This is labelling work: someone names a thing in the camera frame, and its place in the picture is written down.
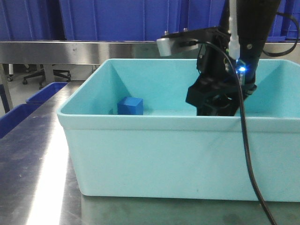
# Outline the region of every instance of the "stainless steel table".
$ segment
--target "stainless steel table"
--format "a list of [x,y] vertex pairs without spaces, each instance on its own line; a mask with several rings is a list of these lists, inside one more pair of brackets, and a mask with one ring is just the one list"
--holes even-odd
[[[0,139],[1,225],[268,224],[257,202],[83,196],[56,116],[82,82],[70,82]],[[279,225],[300,224],[300,203],[269,206]]]

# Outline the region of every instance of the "blue cube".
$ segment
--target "blue cube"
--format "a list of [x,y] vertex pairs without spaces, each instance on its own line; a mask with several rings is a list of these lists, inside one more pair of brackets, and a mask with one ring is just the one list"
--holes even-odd
[[143,99],[125,97],[118,103],[118,115],[143,115]]

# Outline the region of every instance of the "robotic arm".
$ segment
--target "robotic arm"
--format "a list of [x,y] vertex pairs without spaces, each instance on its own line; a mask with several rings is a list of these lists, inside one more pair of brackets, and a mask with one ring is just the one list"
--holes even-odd
[[[240,58],[230,61],[243,77],[240,82],[244,99],[256,89],[255,71],[279,4],[280,0],[237,0]],[[218,27],[166,34],[157,40],[162,56],[195,49],[201,44],[197,57],[201,74],[188,88],[186,97],[186,102],[197,108],[197,115],[233,116],[239,108],[233,71],[224,57],[224,53],[228,54],[228,30],[226,0]]]

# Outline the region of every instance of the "blue led light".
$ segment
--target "blue led light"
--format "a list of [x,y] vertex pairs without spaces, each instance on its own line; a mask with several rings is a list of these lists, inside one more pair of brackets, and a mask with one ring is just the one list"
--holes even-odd
[[240,72],[245,72],[245,71],[246,71],[246,68],[245,68],[245,67],[240,67],[240,68],[239,68],[239,71],[240,71]]

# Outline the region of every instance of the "blue storage bin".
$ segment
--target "blue storage bin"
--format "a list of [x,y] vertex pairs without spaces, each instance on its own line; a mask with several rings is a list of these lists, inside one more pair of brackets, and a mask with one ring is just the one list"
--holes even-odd
[[225,0],[190,0],[188,7],[188,29],[219,25]]
[[58,0],[0,0],[0,40],[62,40]]
[[[298,23],[300,23],[300,0],[287,0],[285,12],[293,15]],[[297,38],[297,32],[295,24],[291,20],[284,18],[282,34],[285,35],[286,38],[293,39]]]
[[2,116],[0,118],[0,138],[3,138],[38,107],[39,105],[22,104]]
[[[285,0],[281,0],[277,11],[280,13],[285,12]],[[267,39],[268,42],[278,42],[278,41],[285,40],[286,36],[281,34],[282,26],[283,26],[283,17],[276,15],[269,33],[269,37]]]
[[[190,0],[188,8],[188,29],[214,27],[219,25],[225,0]],[[285,0],[281,0],[278,8],[279,12],[284,12]],[[283,18],[276,16],[271,27],[268,41],[284,41],[285,36],[281,36]]]
[[67,85],[67,82],[53,82],[45,86],[43,89],[39,90],[33,96],[26,100],[27,104],[43,104],[54,94],[56,94],[60,89]]
[[[239,116],[196,116],[185,102],[196,60],[108,60],[58,110],[84,195],[254,200]],[[267,201],[300,201],[300,65],[260,60],[245,101]],[[143,99],[144,115],[117,115]]]
[[68,40],[156,40],[165,30],[186,26],[187,5],[188,0],[60,0]]

